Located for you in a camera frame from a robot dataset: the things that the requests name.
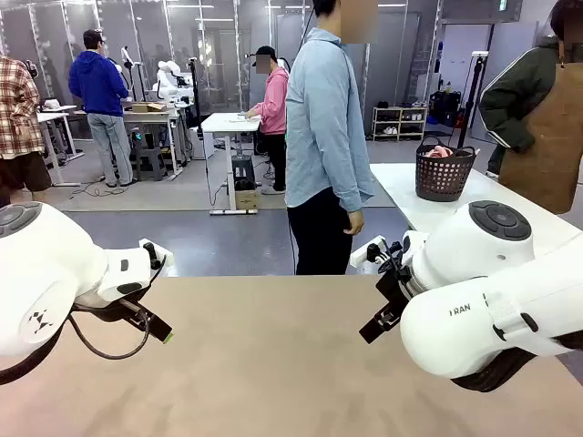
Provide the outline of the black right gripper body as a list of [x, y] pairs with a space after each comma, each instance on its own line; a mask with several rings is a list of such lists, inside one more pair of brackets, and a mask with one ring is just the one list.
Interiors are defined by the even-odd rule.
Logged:
[[408, 267], [382, 265], [378, 269], [381, 275], [376, 283], [377, 290], [385, 297], [387, 303], [377, 312], [378, 315], [401, 315], [411, 299], [406, 285], [411, 279]]

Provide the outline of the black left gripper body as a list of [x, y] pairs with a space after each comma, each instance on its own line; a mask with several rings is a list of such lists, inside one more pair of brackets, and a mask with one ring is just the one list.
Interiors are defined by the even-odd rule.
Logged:
[[87, 312], [105, 322], [125, 320], [133, 326], [148, 326], [148, 310], [137, 301], [115, 300], [104, 308], [94, 308], [74, 303], [72, 311]]

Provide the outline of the person's right hand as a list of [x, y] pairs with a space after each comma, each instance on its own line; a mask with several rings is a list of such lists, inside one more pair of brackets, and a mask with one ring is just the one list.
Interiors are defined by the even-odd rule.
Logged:
[[345, 229], [343, 232], [346, 235], [356, 236], [358, 235], [364, 227], [364, 217], [361, 210], [356, 210], [353, 212], [348, 212], [347, 217], [349, 219], [350, 227]]

